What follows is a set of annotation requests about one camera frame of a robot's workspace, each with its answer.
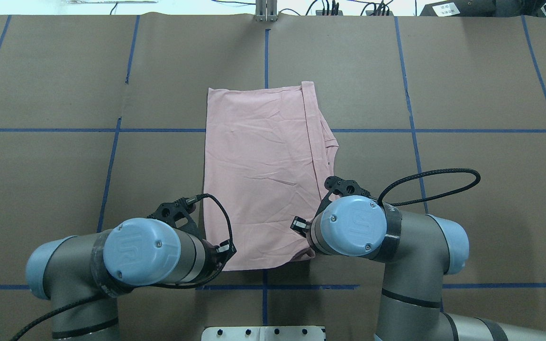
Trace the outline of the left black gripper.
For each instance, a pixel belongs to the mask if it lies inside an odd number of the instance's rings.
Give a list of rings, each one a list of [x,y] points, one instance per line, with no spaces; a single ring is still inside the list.
[[[221,266],[224,260],[230,260],[237,252],[232,241],[223,241],[219,246],[212,245],[202,239],[204,248],[204,265],[201,271],[203,277],[212,276]]]

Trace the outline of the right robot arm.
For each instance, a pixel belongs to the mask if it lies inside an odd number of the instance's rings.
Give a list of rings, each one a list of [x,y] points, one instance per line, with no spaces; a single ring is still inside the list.
[[[291,229],[320,254],[385,265],[376,341],[546,341],[546,332],[442,311],[444,276],[464,268],[464,228],[433,215],[404,212],[363,196],[325,204]]]

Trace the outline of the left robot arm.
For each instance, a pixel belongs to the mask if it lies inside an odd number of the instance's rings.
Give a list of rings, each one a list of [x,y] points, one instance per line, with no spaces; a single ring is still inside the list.
[[[193,289],[216,278],[236,253],[232,238],[219,245],[152,218],[131,218],[89,235],[46,242],[30,255],[31,293],[52,311],[12,339],[52,320],[54,341],[118,341],[119,296],[141,287]]]

